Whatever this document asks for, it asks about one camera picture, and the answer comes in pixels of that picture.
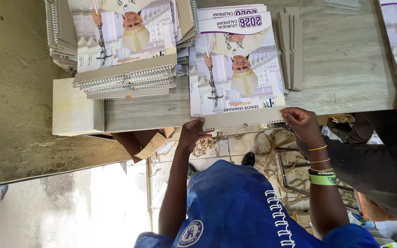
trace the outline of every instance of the concrete wall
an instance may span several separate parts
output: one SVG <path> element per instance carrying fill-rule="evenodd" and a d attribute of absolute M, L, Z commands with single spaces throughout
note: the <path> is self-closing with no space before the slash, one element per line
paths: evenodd
<path fill-rule="evenodd" d="M 118 142 L 52 136 L 52 83 L 43 0 L 0 0 L 0 182 L 130 156 Z"/>

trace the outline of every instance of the black shoe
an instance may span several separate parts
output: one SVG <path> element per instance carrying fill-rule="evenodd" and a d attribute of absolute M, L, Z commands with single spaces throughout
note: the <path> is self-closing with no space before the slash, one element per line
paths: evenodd
<path fill-rule="evenodd" d="M 1 196 L 1 199 L 0 199 L 0 200 L 2 200 L 2 199 L 4 199 L 5 193 L 7 193 L 8 185 L 7 184 L 6 185 L 1 185 L 0 186 L 0 190 L 1 190 L 1 193 L 3 193 L 2 196 Z"/>
<path fill-rule="evenodd" d="M 329 118 L 327 127 L 334 135 L 338 136 L 343 143 L 347 143 L 347 139 L 350 137 L 350 132 L 352 131 L 352 127 L 349 123 L 336 123 Z"/>
<path fill-rule="evenodd" d="M 194 173 L 196 173 L 197 170 L 194 168 L 194 166 L 191 163 L 188 163 L 188 180 L 192 177 Z"/>
<path fill-rule="evenodd" d="M 244 155 L 243 160 L 241 161 L 242 166 L 254 166 L 255 164 L 255 154 L 252 152 L 248 152 Z"/>

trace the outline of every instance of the chelsea logo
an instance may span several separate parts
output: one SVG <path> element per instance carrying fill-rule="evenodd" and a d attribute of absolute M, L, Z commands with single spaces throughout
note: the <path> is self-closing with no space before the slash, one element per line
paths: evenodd
<path fill-rule="evenodd" d="M 183 231 L 182 236 L 177 242 L 178 247 L 188 247 L 198 239 L 200 239 L 201 234 L 203 233 L 203 223 L 199 220 L 192 221 Z"/>

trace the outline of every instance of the concrete floor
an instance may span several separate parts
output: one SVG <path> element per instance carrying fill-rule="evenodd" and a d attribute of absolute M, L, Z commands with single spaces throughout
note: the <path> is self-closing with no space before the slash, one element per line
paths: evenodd
<path fill-rule="evenodd" d="M 126 171 L 113 164 L 10 184 L 0 247 L 132 247 L 150 231 L 146 165 Z"/>
<path fill-rule="evenodd" d="M 0 183 L 130 159 L 117 142 L 51 135 L 59 74 L 44 1 L 0 1 Z"/>

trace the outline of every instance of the grey wood grain surface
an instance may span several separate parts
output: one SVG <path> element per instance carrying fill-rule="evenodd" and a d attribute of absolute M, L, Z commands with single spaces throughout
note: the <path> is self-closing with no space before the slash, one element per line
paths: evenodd
<path fill-rule="evenodd" d="M 397 89 L 390 46 L 378 1 L 360 1 L 357 15 L 325 14 L 323 0 L 260 0 L 272 18 L 300 7 L 303 20 L 303 93 L 287 98 L 318 115 L 392 109 Z M 246 4 L 197 1 L 199 8 Z M 181 77 L 166 97 L 105 101 L 105 131 L 179 127 L 191 120 L 189 88 Z"/>

